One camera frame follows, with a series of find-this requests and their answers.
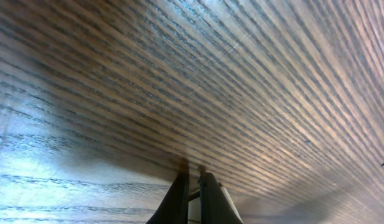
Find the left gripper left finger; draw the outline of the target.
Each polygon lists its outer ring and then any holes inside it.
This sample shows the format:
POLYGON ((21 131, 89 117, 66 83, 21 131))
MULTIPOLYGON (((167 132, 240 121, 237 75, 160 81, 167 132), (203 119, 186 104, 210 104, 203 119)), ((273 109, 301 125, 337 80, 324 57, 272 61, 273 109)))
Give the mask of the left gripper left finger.
POLYGON ((166 196, 146 224, 187 224, 189 173, 178 173, 166 196))

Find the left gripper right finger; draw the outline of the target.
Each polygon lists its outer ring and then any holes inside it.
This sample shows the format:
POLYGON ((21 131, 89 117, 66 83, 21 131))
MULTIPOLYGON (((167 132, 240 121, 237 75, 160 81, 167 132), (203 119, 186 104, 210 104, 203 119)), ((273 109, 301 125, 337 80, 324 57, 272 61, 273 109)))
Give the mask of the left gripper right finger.
POLYGON ((242 224, 212 173, 200 176, 202 224, 242 224))

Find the green letter V block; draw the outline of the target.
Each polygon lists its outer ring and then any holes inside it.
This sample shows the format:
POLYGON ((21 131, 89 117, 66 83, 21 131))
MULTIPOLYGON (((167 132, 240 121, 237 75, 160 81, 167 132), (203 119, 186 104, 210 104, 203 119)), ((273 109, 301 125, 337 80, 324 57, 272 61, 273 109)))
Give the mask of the green letter V block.
POLYGON ((187 224, 243 224, 227 189, 221 184, 204 186, 189 196, 187 224))

